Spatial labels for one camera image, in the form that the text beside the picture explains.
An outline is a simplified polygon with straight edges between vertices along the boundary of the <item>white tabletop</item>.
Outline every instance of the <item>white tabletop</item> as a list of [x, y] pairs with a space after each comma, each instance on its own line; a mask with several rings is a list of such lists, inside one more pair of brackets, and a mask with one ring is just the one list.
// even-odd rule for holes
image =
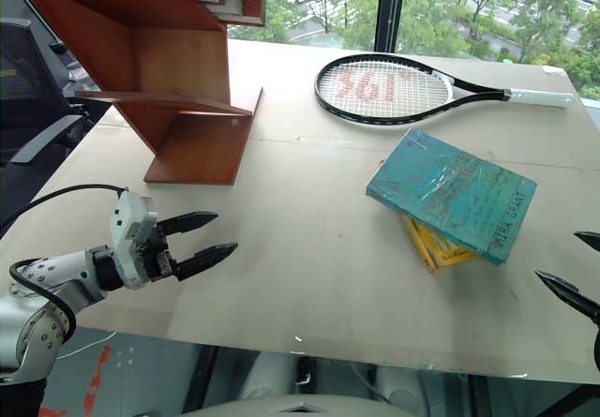
[[[240, 246], [185, 282], [113, 292], [79, 323], [375, 364], [600, 383], [596, 328], [533, 272], [562, 276], [600, 300], [600, 254], [571, 235], [600, 231], [600, 133], [582, 105], [485, 103], [410, 126], [538, 184], [506, 264], [474, 261], [432, 275], [401, 218], [365, 195], [408, 127], [352, 125], [314, 99], [316, 73], [345, 53], [230, 42], [232, 87], [264, 87], [233, 186], [147, 185], [151, 152], [109, 110], [41, 194], [89, 182], [128, 186], [151, 196], [164, 218], [220, 213], [170, 238], [177, 259], [212, 244]], [[573, 91], [555, 69], [423, 59], [491, 86]], [[0, 287], [14, 261], [109, 243], [114, 203], [108, 191], [81, 191], [21, 217], [0, 242]]]

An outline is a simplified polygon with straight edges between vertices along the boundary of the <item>racket handle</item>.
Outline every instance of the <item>racket handle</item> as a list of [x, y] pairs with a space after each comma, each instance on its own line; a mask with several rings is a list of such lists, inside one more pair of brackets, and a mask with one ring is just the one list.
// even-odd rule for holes
[[525, 103], [528, 105], [555, 106], [568, 108], [575, 101], [573, 94], [560, 94], [558, 92], [530, 91], [528, 89], [506, 89], [504, 91], [508, 101]]

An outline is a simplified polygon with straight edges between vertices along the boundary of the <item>window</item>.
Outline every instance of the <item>window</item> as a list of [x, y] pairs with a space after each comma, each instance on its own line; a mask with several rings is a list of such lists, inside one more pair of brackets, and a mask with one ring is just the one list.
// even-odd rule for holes
[[[377, 44], [381, 50], [562, 67], [582, 97], [600, 99], [600, 0], [399, 4], [379, 17], [381, 28], [392, 23], [396, 37], [395, 45]], [[379, 6], [380, 0], [267, 0], [265, 27], [231, 26], [230, 37], [372, 51]]]

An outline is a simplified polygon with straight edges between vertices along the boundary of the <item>yellow book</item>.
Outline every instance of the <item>yellow book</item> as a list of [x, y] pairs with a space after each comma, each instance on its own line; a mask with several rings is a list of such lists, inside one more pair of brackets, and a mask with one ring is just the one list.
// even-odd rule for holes
[[403, 216], [412, 240], [431, 273], [459, 262], [479, 258], [473, 252], [450, 242], [434, 230]]

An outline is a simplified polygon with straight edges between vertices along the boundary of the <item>office chair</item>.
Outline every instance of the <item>office chair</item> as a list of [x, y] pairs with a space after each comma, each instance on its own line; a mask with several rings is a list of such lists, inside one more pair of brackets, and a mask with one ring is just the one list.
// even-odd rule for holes
[[0, 24], [0, 216], [4, 219], [31, 201], [82, 139], [86, 125], [93, 123], [81, 105], [73, 107], [63, 97], [30, 22], [3, 18]]

